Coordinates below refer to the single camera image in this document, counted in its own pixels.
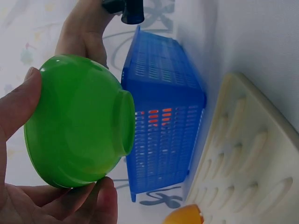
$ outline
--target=white plastic tray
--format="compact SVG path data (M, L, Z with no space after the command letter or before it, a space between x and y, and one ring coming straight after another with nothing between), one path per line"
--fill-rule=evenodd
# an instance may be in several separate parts
M299 136L242 74L228 74L187 204L205 224L299 223Z

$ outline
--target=fingernail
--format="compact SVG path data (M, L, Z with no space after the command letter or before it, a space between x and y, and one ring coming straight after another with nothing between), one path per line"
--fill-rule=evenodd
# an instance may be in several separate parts
M33 67L31 67L31 68L28 70L28 72L27 72L27 74L26 74L26 76L25 76L24 81L27 81L28 79L30 79L30 77L32 77L32 75L33 75Z

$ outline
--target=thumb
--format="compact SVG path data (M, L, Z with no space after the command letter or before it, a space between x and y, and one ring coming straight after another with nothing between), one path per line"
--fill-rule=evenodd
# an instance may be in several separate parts
M0 99L0 131L7 141L33 114L42 88L39 70L30 68L22 85Z

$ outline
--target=yellow object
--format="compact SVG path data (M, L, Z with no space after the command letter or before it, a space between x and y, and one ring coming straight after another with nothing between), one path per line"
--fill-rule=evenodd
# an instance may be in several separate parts
M195 204L187 205L175 210L166 219L163 224L203 224L204 219L200 216L200 210Z

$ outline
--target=hand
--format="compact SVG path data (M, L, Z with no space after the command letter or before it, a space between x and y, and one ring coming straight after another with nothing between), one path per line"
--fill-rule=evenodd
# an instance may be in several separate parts
M107 66L103 33L112 20L102 0L79 0L66 19L58 40L56 55L73 54Z
M0 224L116 224L117 193L110 178L77 189L4 183L6 141L34 112L41 83L40 72L30 69L24 83L0 99Z

